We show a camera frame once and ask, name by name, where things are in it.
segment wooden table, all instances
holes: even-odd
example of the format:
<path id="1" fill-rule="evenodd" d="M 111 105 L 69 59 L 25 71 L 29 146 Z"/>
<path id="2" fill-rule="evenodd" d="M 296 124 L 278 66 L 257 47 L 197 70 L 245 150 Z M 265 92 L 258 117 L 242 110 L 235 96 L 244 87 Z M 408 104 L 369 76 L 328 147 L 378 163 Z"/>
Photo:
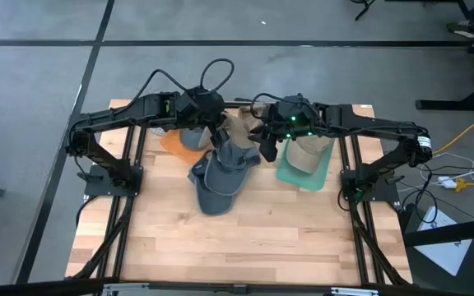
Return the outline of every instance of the wooden table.
<path id="1" fill-rule="evenodd" d="M 114 99 L 110 106 L 127 102 Z M 374 116 L 370 105 L 356 105 L 354 110 Z M 125 128 L 104 132 L 100 144 L 120 157 L 125 134 Z M 132 159 L 136 134 L 133 139 Z M 360 149 L 367 163 L 383 155 L 378 139 L 360 137 Z M 352 153 L 349 159 L 355 167 Z M 277 180 L 275 163 L 263 160 L 253 168 L 233 209 L 217 217 L 203 215 L 198 209 L 194 187 L 187 178 L 191 165 L 168 154 L 152 132 L 147 133 L 142 165 L 142 190 L 133 207 L 121 280 L 360 283 L 350 216 L 337 206 L 342 168 L 337 141 L 320 192 Z M 67 275 L 78 272 L 101 244 L 111 200 L 98 197 L 81 213 Z M 371 205 L 379 246 L 402 277 L 411 281 L 397 215 L 387 203 Z M 112 273 L 115 252 L 113 245 L 106 275 Z M 366 246 L 365 255 L 374 281 Z"/>

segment concrete floor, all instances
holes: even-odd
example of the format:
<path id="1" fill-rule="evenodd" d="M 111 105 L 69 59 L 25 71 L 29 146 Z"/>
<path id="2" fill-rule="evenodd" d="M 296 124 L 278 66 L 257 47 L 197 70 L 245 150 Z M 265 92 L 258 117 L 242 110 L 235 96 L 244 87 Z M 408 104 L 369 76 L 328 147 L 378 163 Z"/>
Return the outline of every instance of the concrete floor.
<path id="1" fill-rule="evenodd" d="M 94 39 L 105 4 L 106 0 L 0 0 L 0 38 Z M 377 1 L 354 22 L 360 9 L 346 0 L 117 1 L 105 38 L 458 39 L 444 28 L 445 22 L 462 19 L 455 4 L 424 7 Z M 0 187 L 7 189 L 0 198 L 0 284 L 12 280 L 89 52 L 89 48 L 0 48 Z M 103 48 L 83 111 L 105 109 L 110 99 L 132 97 L 157 67 L 194 86 L 213 58 L 235 62 L 235 74 L 220 91 L 227 100 L 266 91 L 301 92 L 322 103 L 372 104 L 378 117 L 427 127 L 435 147 L 474 121 L 471 112 L 414 108 L 415 99 L 460 99 L 474 90 L 474 56 L 461 49 Z M 224 66 L 214 67 L 207 84 L 216 84 L 225 71 Z M 161 90 L 174 87 L 156 77 L 151 91 Z M 383 148 L 391 150 L 393 144 L 384 142 Z M 474 130 L 449 151 L 472 158 Z M 430 167 L 445 164 L 469 165 L 444 156 L 432 160 Z M 416 169 L 403 168 L 399 173 L 411 185 L 422 183 Z M 68 160 L 31 280 L 62 279 L 83 187 Z M 462 194 L 440 188 L 432 192 L 474 215 L 474 188 Z M 426 209 L 429 203 L 425 199 L 421 207 Z M 440 209 L 459 222 L 471 219 L 446 205 Z M 430 285 L 425 280 L 429 271 L 413 271 L 413 276 L 418 283 Z"/>

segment hat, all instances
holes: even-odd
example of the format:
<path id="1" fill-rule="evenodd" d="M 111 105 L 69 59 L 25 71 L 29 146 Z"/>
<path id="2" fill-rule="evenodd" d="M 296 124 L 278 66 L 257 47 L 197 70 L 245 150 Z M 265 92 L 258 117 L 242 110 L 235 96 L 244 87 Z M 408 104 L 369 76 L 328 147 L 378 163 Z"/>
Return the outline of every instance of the hat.
<path id="1" fill-rule="evenodd" d="M 234 196 L 244 185 L 249 169 L 261 164 L 261 157 L 257 147 L 248 139 L 246 123 L 229 113 L 224 115 L 226 120 L 222 127 L 230 137 L 211 153 L 204 182 L 213 192 Z"/>
<path id="2" fill-rule="evenodd" d="M 294 168 L 314 173 L 330 139 L 325 136 L 301 136 L 286 143 L 286 160 Z"/>
<path id="3" fill-rule="evenodd" d="M 208 156 L 210 150 L 206 151 L 202 158 L 191 168 L 188 178 L 195 185 L 197 202 L 201 212 L 206 215 L 225 214 L 234 204 L 235 196 L 224 196 L 209 190 L 204 183 Z"/>
<path id="4" fill-rule="evenodd" d="M 313 173 L 306 173 L 302 170 L 296 169 L 288 163 L 286 159 L 287 148 L 291 140 L 287 140 L 285 149 L 283 150 L 281 161 L 277 166 L 276 177 L 283 182 L 294 184 L 301 188 L 310 190 L 312 192 L 319 191 L 325 186 L 327 179 L 328 166 L 332 158 L 332 150 L 334 147 L 334 139 L 330 140 L 327 149 L 322 153 L 321 159 L 318 160 L 318 167 Z"/>
<path id="5" fill-rule="evenodd" d="M 195 164 L 199 159 L 201 159 L 203 154 L 203 151 L 194 151 L 186 148 L 180 140 L 180 131 L 176 130 L 168 131 L 160 139 L 160 145 L 172 155 L 178 156 L 189 164 Z"/>
<path id="6" fill-rule="evenodd" d="M 193 150 L 201 151 L 204 150 L 209 144 L 209 137 L 202 136 L 207 131 L 207 128 L 197 127 L 194 129 L 181 129 L 180 142 L 184 147 Z"/>
<path id="7" fill-rule="evenodd" d="M 253 111 L 255 112 L 255 115 L 260 117 L 265 107 L 266 106 L 264 104 L 255 104 L 253 106 Z M 263 121 L 261 121 L 261 119 L 257 119 L 252 115 L 252 110 L 250 106 L 239 107 L 237 117 L 244 120 L 250 131 L 263 124 Z"/>

